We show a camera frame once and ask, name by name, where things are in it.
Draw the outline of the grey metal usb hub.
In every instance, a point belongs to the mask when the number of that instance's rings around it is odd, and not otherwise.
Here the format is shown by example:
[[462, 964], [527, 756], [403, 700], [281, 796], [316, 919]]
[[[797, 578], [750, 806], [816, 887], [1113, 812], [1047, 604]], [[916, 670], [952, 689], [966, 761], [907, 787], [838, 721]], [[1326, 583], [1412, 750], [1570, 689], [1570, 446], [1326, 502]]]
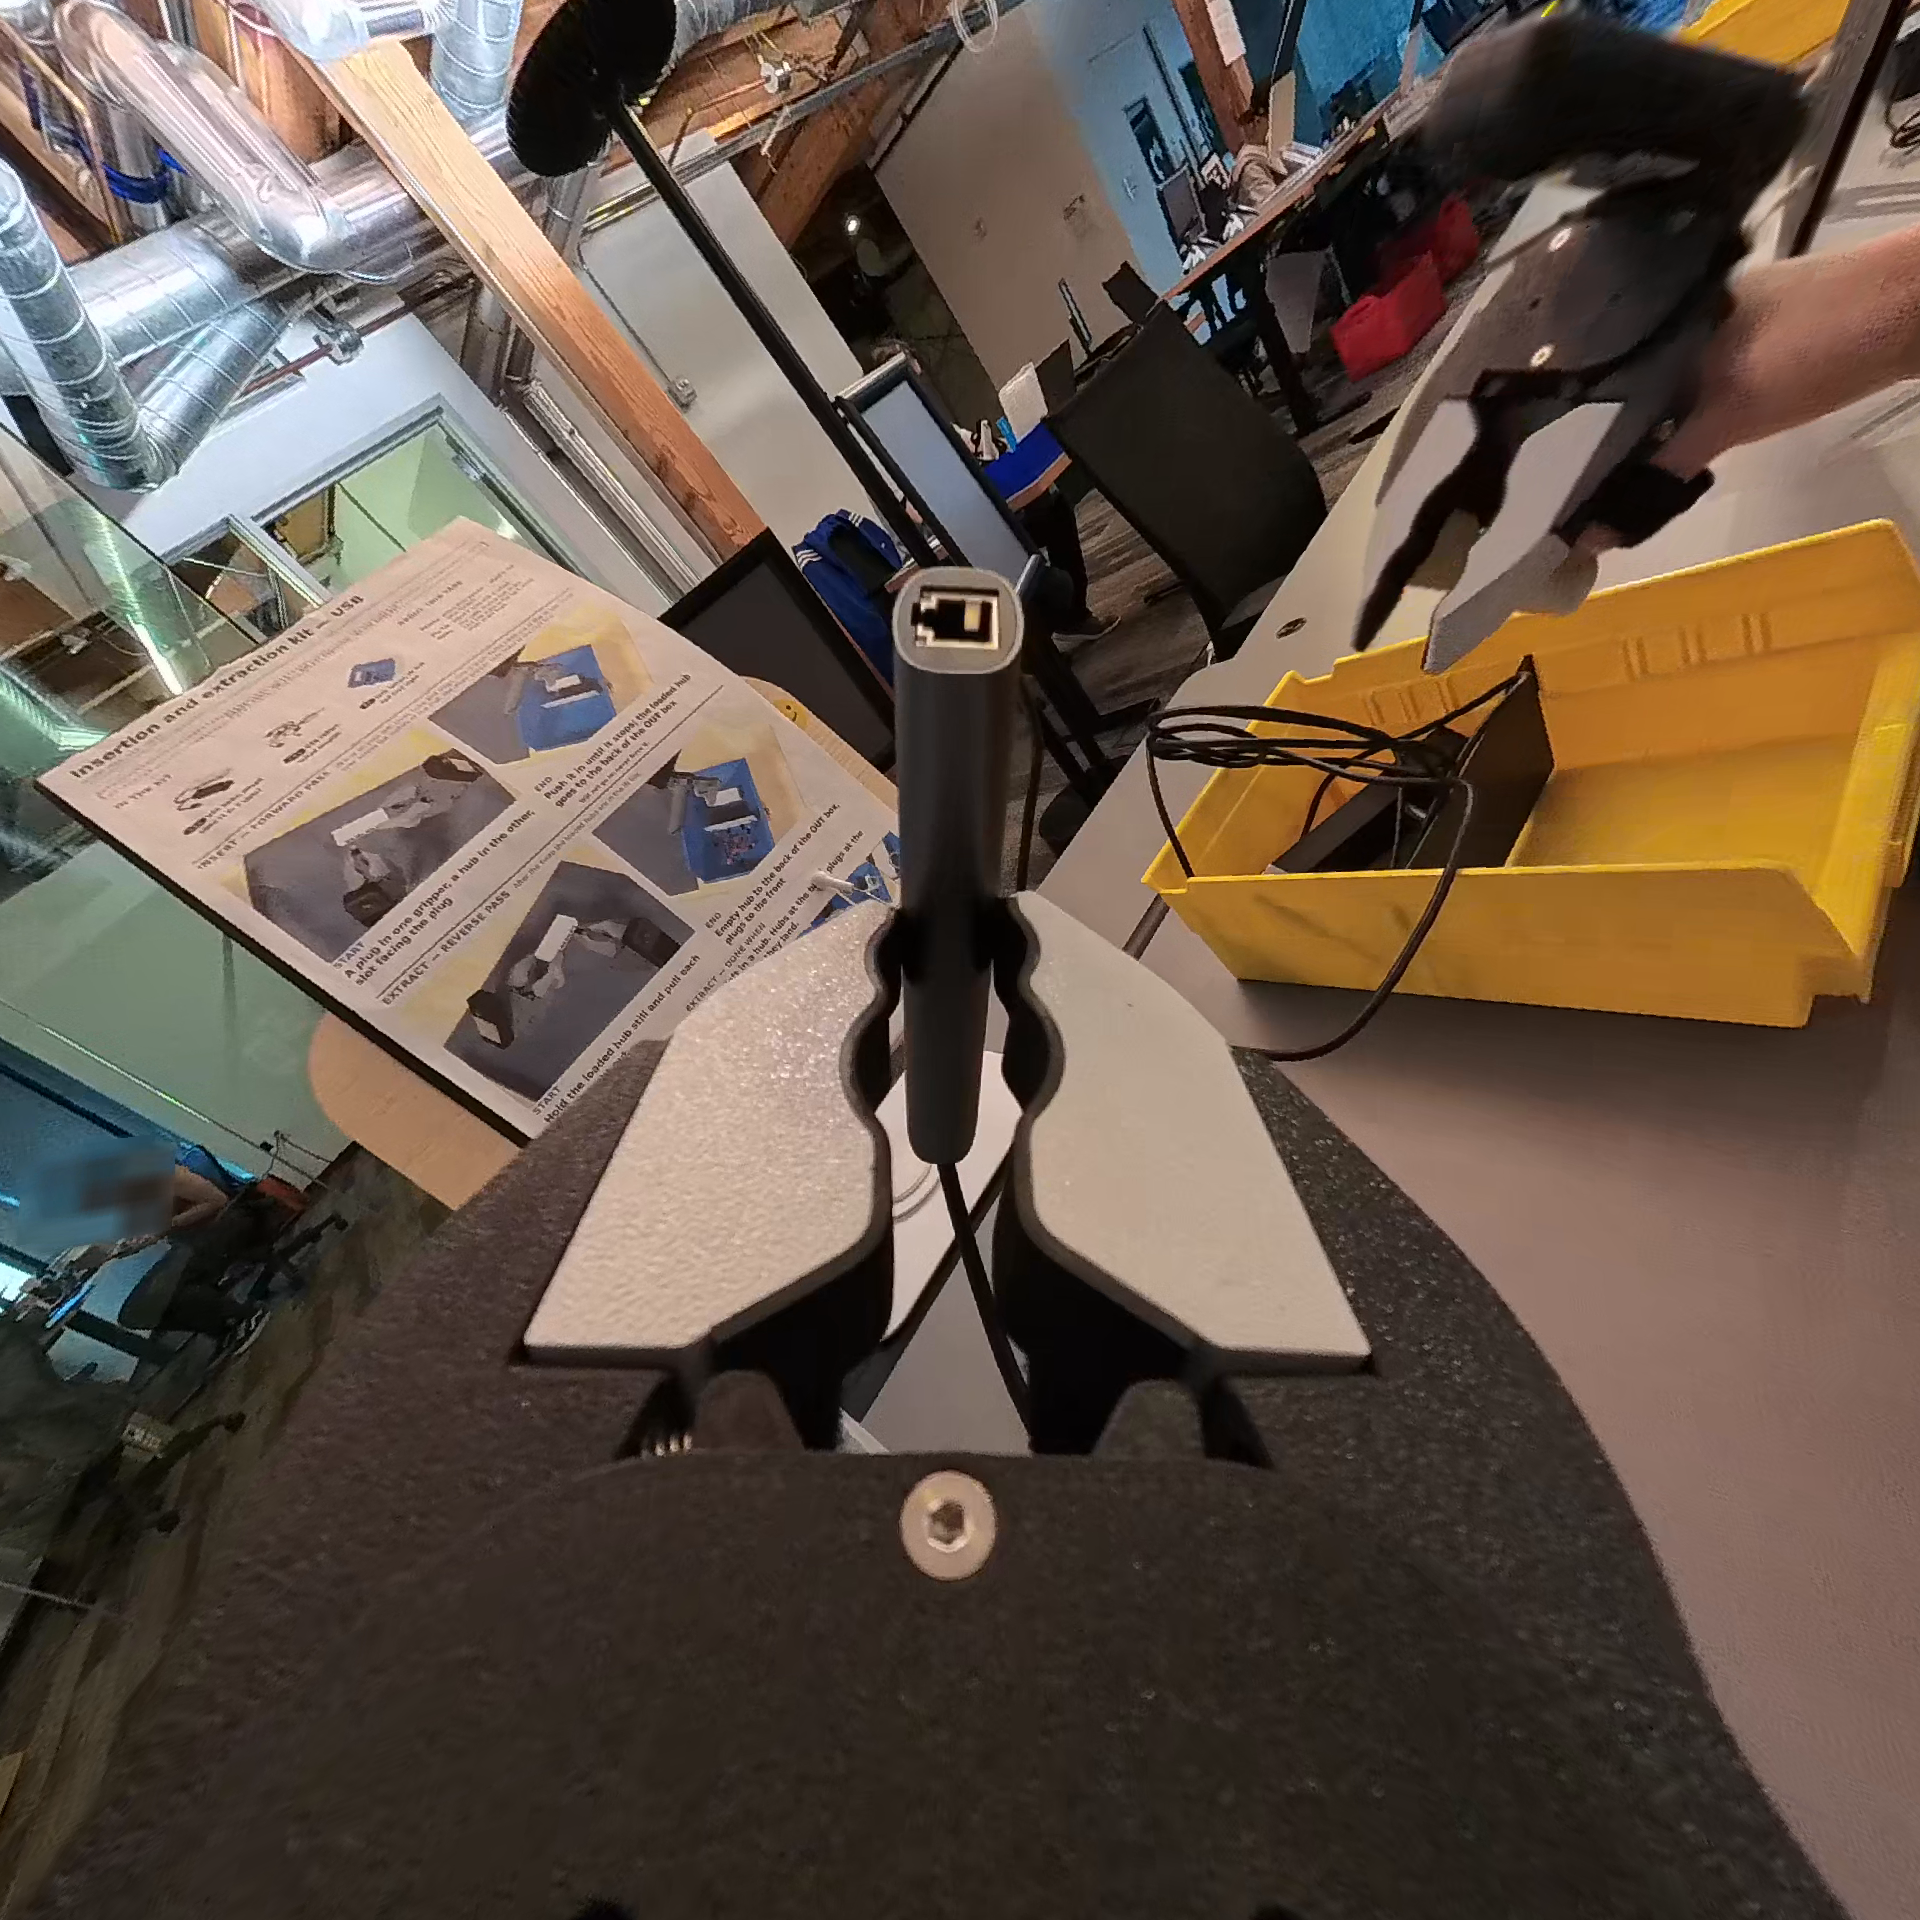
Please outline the grey metal usb hub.
[[956, 1168], [976, 1139], [1018, 689], [1018, 587], [966, 563], [916, 568], [894, 604], [894, 953], [907, 1140], [932, 1168]]

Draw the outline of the black floor lamp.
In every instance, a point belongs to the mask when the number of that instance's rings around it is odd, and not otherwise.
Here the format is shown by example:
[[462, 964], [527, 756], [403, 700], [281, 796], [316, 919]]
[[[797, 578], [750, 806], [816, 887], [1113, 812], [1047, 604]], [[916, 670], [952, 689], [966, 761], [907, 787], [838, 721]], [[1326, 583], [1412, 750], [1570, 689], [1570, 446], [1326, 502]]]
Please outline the black floor lamp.
[[509, 92], [509, 146], [540, 180], [577, 174], [605, 146], [634, 156], [658, 206], [696, 247], [740, 317], [770, 347], [806, 420], [830, 436], [833, 454], [851, 467], [858, 491], [876, 502], [914, 563], [937, 563], [927, 529], [899, 499], [894, 476], [873, 459], [842, 406], [816, 385], [801, 347], [776, 314], [745, 277], [715, 226], [696, 215], [666, 160], [640, 127], [640, 98], [705, 38], [756, 17], [756, 7], [694, 7], [694, 0], [568, 0], [547, 17]]

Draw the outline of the silver air duct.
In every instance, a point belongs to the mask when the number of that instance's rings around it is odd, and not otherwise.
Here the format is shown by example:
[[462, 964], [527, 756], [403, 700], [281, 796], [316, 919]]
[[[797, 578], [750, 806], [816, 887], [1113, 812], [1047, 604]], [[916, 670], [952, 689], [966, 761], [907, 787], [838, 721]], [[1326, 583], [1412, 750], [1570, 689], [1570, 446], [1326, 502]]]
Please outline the silver air duct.
[[367, 156], [304, 160], [203, 50], [151, 37], [126, 7], [7, 7], [40, 115], [94, 119], [113, 198], [203, 209], [67, 264], [7, 164], [7, 415], [60, 476], [112, 492], [168, 486], [281, 336], [343, 287], [407, 287], [449, 240]]

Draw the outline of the person's right hand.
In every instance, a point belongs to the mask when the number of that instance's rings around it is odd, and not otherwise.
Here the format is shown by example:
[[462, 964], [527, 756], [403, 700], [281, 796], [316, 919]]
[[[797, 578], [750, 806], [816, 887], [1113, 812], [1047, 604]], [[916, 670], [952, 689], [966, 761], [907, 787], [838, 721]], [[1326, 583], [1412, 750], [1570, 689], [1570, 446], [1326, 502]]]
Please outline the person's right hand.
[[1742, 446], [1840, 415], [1920, 372], [1920, 231], [1753, 264], [1657, 462], [1694, 481]]

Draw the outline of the white stand base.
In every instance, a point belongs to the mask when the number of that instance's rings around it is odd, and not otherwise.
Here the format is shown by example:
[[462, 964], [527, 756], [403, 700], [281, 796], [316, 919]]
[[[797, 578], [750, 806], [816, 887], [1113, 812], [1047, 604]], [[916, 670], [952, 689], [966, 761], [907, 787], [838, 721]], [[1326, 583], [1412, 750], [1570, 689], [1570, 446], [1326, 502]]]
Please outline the white stand base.
[[[1004, 1082], [1004, 1055], [980, 1050], [976, 1131], [973, 1131], [973, 1154], [956, 1161], [956, 1189], [973, 1210], [1014, 1154], [1018, 1118], [1023, 1109]], [[952, 1217], [944, 1204], [937, 1168], [924, 1161], [907, 1140], [903, 1078], [876, 1103], [876, 1123], [894, 1154], [894, 1312], [883, 1335], [899, 1335], [952, 1252]]]

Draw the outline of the printed instruction sheet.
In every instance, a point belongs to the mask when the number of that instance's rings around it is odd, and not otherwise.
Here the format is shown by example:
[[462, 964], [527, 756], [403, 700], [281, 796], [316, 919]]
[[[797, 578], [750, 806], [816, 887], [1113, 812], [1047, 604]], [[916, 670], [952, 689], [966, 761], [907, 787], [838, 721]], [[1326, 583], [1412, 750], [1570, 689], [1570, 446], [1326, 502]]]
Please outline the printed instruction sheet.
[[658, 675], [722, 670], [467, 517], [49, 770], [40, 792], [385, 1050], [428, 885]]

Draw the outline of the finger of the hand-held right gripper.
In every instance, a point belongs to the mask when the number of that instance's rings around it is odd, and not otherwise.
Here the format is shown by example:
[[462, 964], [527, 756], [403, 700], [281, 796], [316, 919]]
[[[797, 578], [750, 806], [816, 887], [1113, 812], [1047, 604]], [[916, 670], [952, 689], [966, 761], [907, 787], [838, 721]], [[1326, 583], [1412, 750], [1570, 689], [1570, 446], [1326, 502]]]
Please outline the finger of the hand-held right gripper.
[[1561, 420], [1533, 431], [1513, 454], [1503, 511], [1469, 542], [1462, 578], [1429, 609], [1421, 670], [1451, 675], [1513, 612], [1535, 609], [1555, 568], [1570, 558], [1561, 524], [1590, 491], [1590, 467], [1618, 462], [1623, 398], [1585, 398]]
[[1408, 587], [1444, 592], [1503, 502], [1488, 406], [1443, 398], [1398, 439], [1361, 553], [1358, 651], [1364, 651]]

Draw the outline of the blue jacket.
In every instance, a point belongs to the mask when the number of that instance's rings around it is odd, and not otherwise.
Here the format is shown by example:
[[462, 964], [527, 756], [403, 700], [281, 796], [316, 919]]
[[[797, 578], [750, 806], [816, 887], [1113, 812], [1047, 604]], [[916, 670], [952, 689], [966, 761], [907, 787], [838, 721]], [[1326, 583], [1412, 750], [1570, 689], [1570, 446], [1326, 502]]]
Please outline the blue jacket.
[[876, 678], [894, 683], [894, 597], [907, 568], [899, 538], [866, 516], [833, 511], [791, 542], [791, 563]]

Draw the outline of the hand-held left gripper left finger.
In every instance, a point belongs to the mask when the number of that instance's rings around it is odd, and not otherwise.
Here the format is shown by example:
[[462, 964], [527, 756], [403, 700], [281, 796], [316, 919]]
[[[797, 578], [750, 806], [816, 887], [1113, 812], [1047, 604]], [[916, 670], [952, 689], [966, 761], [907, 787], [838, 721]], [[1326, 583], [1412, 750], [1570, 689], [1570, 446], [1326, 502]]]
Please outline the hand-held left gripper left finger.
[[842, 909], [715, 989], [666, 1037], [527, 1328], [522, 1355], [696, 1367], [781, 1312], [830, 1367], [894, 1317], [886, 909]]

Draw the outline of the wooden post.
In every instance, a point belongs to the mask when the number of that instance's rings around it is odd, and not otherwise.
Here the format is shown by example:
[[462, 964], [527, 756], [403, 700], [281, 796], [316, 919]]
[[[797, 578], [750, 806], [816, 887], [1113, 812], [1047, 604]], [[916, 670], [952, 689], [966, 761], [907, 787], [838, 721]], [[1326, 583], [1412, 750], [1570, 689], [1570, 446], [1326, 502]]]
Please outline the wooden post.
[[651, 476], [651, 491], [696, 532], [705, 553], [734, 558], [755, 542], [765, 517], [750, 492], [690, 431], [683, 407], [577, 286], [494, 160], [479, 156], [467, 130], [446, 112], [407, 50], [401, 38], [367, 38], [350, 58], [311, 58], [311, 77], [467, 260], [482, 287], [502, 300], [540, 361], [565, 372], [565, 391], [588, 406], [600, 431], [608, 431], [640, 467]]

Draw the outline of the black office chair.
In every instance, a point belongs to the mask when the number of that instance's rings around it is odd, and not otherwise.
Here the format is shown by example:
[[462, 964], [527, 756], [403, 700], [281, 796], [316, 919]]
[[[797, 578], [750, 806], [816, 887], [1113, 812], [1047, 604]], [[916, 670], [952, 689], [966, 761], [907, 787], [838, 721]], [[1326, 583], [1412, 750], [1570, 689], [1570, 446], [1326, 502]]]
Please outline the black office chair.
[[1326, 524], [1295, 439], [1163, 304], [1047, 431], [1236, 659]]

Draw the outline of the yellow plastic bin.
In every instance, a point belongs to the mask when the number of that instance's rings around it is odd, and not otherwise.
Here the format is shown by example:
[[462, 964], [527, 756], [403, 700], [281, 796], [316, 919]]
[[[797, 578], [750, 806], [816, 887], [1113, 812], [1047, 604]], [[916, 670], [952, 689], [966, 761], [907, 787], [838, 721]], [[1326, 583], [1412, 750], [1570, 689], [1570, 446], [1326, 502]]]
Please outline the yellow plastic bin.
[[[1268, 872], [1391, 750], [1475, 731], [1535, 659], [1549, 784], [1503, 866]], [[1166, 710], [1148, 784], [1209, 770], [1148, 887], [1240, 983], [1798, 1027], [1872, 997], [1917, 850], [1920, 583], [1892, 517], [1770, 542], [1574, 612], [1517, 612], [1451, 675], [1421, 645]]]

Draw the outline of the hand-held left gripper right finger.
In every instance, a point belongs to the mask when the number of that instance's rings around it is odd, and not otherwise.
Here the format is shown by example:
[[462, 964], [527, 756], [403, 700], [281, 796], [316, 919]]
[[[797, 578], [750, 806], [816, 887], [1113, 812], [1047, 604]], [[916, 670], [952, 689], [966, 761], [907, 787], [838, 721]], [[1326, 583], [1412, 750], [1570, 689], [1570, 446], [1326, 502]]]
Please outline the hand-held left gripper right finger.
[[1014, 898], [1014, 1227], [1184, 1355], [1361, 1371], [1373, 1342], [1224, 1032], [1038, 891]]

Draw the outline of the black computer monitor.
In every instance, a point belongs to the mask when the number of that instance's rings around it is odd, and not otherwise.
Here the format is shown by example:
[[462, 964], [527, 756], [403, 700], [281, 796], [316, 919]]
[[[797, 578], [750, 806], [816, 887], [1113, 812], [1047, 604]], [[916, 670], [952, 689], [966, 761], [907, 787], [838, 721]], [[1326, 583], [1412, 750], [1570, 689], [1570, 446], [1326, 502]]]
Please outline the black computer monitor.
[[775, 529], [750, 538], [705, 583], [666, 604], [658, 621], [696, 645], [722, 670], [781, 689], [858, 756], [894, 772], [894, 689]]

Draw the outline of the thin black bin divider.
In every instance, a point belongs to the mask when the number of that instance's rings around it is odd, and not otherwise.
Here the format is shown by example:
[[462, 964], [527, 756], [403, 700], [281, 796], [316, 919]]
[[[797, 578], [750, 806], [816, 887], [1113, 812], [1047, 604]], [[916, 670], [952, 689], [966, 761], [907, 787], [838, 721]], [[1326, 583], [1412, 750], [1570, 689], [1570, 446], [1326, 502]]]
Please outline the thin black bin divider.
[[1462, 751], [1462, 777], [1469, 792], [1469, 816], [1457, 853], [1462, 866], [1503, 866], [1517, 853], [1549, 784], [1549, 770], [1539, 675], [1535, 659], [1523, 659], [1513, 689], [1492, 701], [1488, 721]]

